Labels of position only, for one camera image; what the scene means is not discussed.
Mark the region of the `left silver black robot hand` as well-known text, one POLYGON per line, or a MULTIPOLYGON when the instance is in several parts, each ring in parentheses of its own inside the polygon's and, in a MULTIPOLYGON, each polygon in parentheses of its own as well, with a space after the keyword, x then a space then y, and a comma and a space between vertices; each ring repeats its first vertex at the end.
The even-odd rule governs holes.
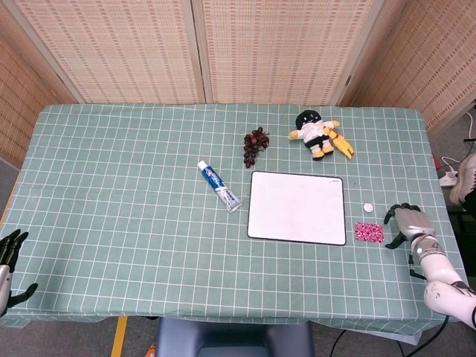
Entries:
POLYGON ((32 283, 25 292, 12 296, 13 273, 22 243, 27 237, 28 232, 17 229, 1 239, 1 317, 6 315, 8 309, 31 298, 38 288, 38 283, 32 283))

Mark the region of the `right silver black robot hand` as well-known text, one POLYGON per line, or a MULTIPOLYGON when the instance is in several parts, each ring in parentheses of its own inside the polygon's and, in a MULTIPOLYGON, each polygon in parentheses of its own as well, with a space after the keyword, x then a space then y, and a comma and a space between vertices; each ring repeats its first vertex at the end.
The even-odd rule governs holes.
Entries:
POLYGON ((399 233, 385 247, 391 250, 398 248, 402 243, 413 242, 421 236, 435 236, 432 221, 416 205, 408 203, 396 204, 390 207, 384 218, 384 224, 389 223, 391 218, 396 220, 399 233))

